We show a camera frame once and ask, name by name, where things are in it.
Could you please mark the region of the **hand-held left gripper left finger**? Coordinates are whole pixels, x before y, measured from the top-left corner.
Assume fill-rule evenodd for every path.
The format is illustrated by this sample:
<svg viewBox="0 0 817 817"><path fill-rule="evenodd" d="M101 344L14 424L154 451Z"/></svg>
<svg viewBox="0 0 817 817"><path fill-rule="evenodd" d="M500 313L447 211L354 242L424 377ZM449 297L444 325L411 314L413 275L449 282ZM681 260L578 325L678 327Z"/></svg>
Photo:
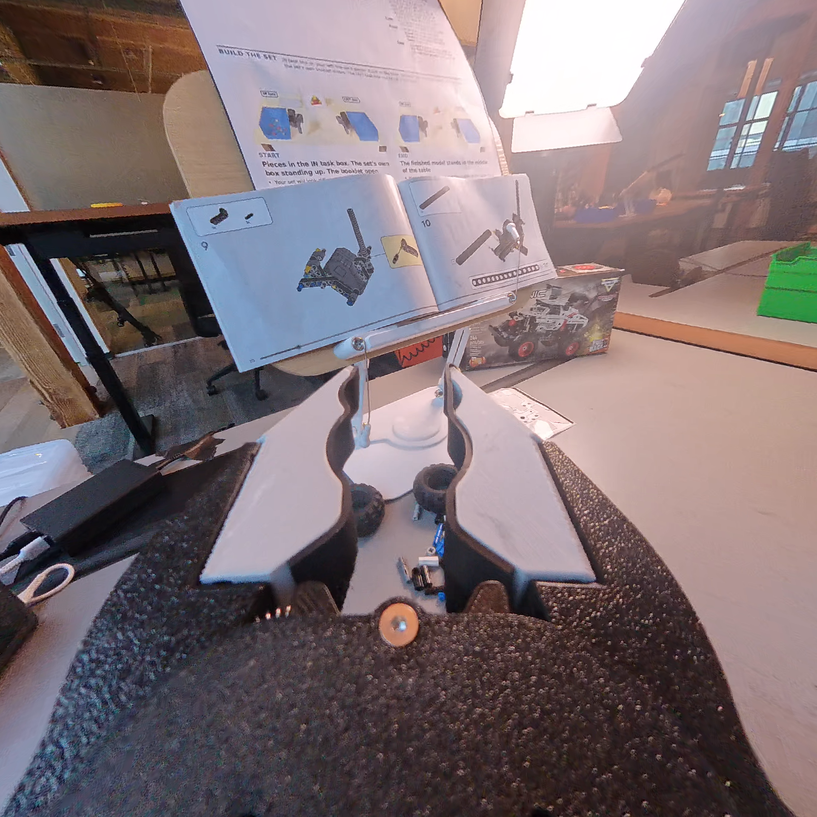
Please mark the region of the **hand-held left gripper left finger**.
<svg viewBox="0 0 817 817"><path fill-rule="evenodd" d="M285 606L316 581L343 605L358 555L344 466L359 402L358 369L342 369L261 435L202 584L267 584Z"/></svg>

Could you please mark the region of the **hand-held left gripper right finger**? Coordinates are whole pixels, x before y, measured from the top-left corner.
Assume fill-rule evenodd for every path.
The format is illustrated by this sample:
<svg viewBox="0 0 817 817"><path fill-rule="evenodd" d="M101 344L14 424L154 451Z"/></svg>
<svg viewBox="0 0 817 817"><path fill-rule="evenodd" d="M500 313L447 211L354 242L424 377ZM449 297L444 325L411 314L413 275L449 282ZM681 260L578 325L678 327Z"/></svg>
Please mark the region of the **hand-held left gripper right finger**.
<svg viewBox="0 0 817 817"><path fill-rule="evenodd" d="M444 414L457 470L445 500L447 611L464 611L489 581L512 611L525 608L531 583L595 584L543 441L461 371L444 372Z"/></svg>

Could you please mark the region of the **pile of small building bricks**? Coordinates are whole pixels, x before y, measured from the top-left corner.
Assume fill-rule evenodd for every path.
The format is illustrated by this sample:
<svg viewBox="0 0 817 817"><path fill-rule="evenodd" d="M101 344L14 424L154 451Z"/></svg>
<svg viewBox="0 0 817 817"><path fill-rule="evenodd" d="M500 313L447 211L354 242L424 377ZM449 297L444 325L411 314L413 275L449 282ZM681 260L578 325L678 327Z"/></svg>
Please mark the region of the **pile of small building bricks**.
<svg viewBox="0 0 817 817"><path fill-rule="evenodd" d="M413 588L415 592L428 597L435 596L445 600L444 587L444 555L445 532L444 516L439 515L434 520L436 527L432 545L422 556L417 558L411 566L403 557L396 560L396 568L403 583Z"/></svg>

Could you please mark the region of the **instruction booklet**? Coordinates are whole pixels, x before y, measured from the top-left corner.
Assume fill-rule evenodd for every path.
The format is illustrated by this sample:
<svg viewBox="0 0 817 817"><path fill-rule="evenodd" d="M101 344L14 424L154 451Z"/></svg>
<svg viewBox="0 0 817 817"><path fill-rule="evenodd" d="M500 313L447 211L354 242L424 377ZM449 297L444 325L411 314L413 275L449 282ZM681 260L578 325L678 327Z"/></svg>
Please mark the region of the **instruction booklet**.
<svg viewBox="0 0 817 817"><path fill-rule="evenodd" d="M557 277L524 175L350 175L170 210L240 371Z"/></svg>

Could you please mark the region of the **grey desk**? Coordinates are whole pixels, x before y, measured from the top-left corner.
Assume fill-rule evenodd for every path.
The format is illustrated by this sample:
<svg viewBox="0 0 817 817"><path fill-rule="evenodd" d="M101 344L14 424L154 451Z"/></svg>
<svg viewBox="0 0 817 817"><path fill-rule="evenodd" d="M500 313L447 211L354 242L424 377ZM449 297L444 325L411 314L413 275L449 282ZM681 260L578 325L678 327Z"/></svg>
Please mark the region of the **grey desk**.
<svg viewBox="0 0 817 817"><path fill-rule="evenodd" d="M774 789L815 815L815 372L614 331L517 385L688 596ZM2 674L2 813L87 629L132 559L74 580Z"/></svg>

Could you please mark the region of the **white printed task sheet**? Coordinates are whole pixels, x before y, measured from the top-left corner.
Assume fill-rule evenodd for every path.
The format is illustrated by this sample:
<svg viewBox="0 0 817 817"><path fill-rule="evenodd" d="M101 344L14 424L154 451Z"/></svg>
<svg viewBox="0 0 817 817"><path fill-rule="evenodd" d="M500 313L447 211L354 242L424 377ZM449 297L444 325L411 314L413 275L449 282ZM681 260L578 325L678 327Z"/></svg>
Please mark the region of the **white printed task sheet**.
<svg viewBox="0 0 817 817"><path fill-rule="evenodd" d="M356 173L502 173L482 94L439 2L180 5L254 188Z"/></svg>

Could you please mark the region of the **clear sticker sheet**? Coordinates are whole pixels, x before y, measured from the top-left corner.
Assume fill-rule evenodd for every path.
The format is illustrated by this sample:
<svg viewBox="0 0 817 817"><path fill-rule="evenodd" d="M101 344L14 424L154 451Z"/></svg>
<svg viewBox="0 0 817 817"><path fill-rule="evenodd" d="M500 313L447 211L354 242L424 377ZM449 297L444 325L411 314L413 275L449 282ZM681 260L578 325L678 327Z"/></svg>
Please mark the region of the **clear sticker sheet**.
<svg viewBox="0 0 817 817"><path fill-rule="evenodd" d="M488 396L542 441L550 440L574 425L573 421L545 403L514 387L492 391Z"/></svg>

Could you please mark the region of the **white book stand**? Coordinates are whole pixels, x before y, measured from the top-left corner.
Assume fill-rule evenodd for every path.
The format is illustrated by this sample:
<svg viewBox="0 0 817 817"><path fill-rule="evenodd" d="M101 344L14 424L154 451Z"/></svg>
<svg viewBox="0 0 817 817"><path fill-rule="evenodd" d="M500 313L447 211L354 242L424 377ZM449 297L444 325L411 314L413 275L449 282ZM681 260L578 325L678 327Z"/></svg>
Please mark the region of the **white book stand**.
<svg viewBox="0 0 817 817"><path fill-rule="evenodd" d="M216 87L205 71L177 80L163 106L166 135L180 173L190 193L207 198L242 194L251 189L248 172L240 169L240 151ZM516 301L511 295L510 305ZM397 338L397 328L373 333L367 340L352 337L347 342L299 354L277 363L291 363L294 373L322 373L354 364L360 372L360 407L354 415L356 452L346 472L354 482L378 488L386 499L408 493L415 474L425 466L448 461L445 439L448 431L443 414L442 386L427 387L419 394L371 411L368 387L370 362L386 351L411 346L448 331L457 331L451 349L454 365L463 355L468 327L485 316L506 311L505 306L489 314L466 314L465 310L437 314L434 326L419 322L403 325L407 338Z"/></svg>

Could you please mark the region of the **black power adapter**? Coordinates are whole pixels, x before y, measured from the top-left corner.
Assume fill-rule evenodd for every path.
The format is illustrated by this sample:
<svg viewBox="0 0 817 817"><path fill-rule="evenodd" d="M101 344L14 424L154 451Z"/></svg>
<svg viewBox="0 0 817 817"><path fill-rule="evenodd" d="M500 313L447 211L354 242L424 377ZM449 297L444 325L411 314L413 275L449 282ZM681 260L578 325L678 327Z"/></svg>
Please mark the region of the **black power adapter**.
<svg viewBox="0 0 817 817"><path fill-rule="evenodd" d="M122 460L23 517L21 524L76 557L164 488L163 475L153 466Z"/></svg>

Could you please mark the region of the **toy truck box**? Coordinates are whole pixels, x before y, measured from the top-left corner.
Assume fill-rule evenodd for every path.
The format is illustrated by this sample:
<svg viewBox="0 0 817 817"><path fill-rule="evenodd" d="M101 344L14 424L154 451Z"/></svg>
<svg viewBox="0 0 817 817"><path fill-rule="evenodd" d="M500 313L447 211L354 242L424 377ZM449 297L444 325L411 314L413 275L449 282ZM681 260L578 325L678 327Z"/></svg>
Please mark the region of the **toy truck box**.
<svg viewBox="0 0 817 817"><path fill-rule="evenodd" d="M609 349L624 271L598 263L557 268L516 310L471 326L462 367L570 360Z"/></svg>

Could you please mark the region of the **scissors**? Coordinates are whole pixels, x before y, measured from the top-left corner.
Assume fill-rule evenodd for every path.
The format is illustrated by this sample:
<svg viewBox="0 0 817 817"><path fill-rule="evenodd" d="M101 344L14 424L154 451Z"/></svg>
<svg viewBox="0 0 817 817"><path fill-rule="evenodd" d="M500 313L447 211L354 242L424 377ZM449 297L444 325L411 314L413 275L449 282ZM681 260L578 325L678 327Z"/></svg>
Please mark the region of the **scissors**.
<svg viewBox="0 0 817 817"><path fill-rule="evenodd" d="M55 596L74 580L75 567L56 561L56 547L44 536L26 535L7 550L1 563L2 585L27 607Z"/></svg>

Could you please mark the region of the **wood-edged table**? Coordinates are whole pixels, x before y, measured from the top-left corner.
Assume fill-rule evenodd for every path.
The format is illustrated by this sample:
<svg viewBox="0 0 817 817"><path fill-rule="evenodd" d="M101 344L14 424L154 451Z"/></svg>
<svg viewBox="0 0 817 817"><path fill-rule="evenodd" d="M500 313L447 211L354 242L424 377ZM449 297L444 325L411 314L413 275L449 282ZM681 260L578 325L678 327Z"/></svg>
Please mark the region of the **wood-edged table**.
<svg viewBox="0 0 817 817"><path fill-rule="evenodd" d="M713 351L816 370L816 325L757 314L759 278L721 274L660 294L625 277L614 327Z"/></svg>

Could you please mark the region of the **green plastic crate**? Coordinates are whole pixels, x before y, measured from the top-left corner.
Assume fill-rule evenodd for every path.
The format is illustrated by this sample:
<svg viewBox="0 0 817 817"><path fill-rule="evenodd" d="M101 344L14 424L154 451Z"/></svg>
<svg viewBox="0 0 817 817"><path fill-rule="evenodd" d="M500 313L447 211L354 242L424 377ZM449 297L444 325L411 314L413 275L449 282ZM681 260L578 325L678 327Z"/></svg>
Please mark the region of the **green plastic crate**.
<svg viewBox="0 0 817 817"><path fill-rule="evenodd" d="M757 315L816 323L816 247L799 243L773 254Z"/></svg>

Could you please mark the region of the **paned window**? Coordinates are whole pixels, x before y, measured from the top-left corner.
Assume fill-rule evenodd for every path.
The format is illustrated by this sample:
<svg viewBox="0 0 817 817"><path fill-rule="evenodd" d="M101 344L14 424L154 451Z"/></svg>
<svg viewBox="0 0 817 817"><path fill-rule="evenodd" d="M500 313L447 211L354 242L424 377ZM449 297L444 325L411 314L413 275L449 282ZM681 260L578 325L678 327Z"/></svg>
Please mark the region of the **paned window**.
<svg viewBox="0 0 817 817"><path fill-rule="evenodd" d="M769 83L760 95L725 103L708 158L708 171L750 169L761 147L779 96L780 81ZM816 153L816 75L804 76L791 93L775 150Z"/></svg>

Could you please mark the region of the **bright studio light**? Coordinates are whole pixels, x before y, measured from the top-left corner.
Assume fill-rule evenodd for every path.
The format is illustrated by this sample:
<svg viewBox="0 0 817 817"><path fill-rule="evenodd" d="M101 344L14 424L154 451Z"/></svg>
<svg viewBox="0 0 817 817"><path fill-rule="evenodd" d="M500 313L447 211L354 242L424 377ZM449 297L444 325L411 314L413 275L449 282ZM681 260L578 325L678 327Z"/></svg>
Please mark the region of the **bright studio light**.
<svg viewBox="0 0 817 817"><path fill-rule="evenodd" d="M526 2L499 114L514 155L614 145L614 114L682 1Z"/></svg>

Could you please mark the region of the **wooden post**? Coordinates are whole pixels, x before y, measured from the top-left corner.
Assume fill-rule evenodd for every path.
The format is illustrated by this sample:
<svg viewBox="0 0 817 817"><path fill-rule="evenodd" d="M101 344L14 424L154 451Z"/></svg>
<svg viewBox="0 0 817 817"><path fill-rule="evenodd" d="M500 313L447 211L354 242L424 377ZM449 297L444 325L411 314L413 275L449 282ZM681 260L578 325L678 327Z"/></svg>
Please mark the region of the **wooden post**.
<svg viewBox="0 0 817 817"><path fill-rule="evenodd" d="M61 428L101 417L95 390L5 249L1 249L1 341Z"/></svg>

